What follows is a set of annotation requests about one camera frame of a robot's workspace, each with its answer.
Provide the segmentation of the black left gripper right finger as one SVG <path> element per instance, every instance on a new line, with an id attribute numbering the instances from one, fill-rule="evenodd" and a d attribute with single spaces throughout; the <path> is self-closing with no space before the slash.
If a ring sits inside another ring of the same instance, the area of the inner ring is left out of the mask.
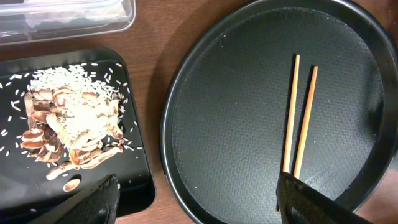
<path id="1" fill-rule="evenodd" d="M 276 193 L 283 224 L 370 224 L 286 172 L 279 175 Z"/>

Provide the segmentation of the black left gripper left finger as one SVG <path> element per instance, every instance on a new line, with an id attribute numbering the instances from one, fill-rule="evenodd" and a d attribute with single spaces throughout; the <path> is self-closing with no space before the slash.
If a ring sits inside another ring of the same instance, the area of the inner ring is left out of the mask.
<path id="1" fill-rule="evenodd" d="M 32 220 L 33 224 L 114 224 L 119 203 L 118 180 L 107 175 Z"/>

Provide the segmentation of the wooden chopstick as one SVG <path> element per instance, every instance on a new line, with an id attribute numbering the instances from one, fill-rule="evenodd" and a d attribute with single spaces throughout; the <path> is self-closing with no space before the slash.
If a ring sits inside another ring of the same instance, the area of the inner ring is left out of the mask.
<path id="1" fill-rule="evenodd" d="M 304 155 L 304 151 L 305 151 L 305 143 L 307 140 L 308 127 L 309 127 L 310 117 L 311 117 L 311 112 L 312 112 L 313 98 L 314 98 L 316 82 L 317 82 L 317 74 L 318 74 L 318 66 L 314 66 L 312 77 L 311 77 L 311 82 L 310 82 L 310 88 L 308 90 L 305 113 L 304 113 L 304 117 L 303 117 L 300 139 L 299 139 L 299 143 L 298 143 L 297 155 L 296 155 L 296 160 L 295 160 L 293 176 L 297 179 L 300 178 L 300 173 L 301 173 L 301 169 L 302 169 L 302 161 L 303 161 L 303 155 Z"/>
<path id="2" fill-rule="evenodd" d="M 289 172 L 290 169 L 290 156 L 292 150 L 292 138 L 294 133 L 294 119 L 295 119 L 295 107 L 297 99 L 297 85 L 299 79 L 299 67 L 300 67 L 300 55 L 296 55 L 294 60 L 293 74 L 292 74 L 289 113 L 287 118 L 287 127 L 285 135 L 284 159 L 282 166 L 283 172 Z"/>

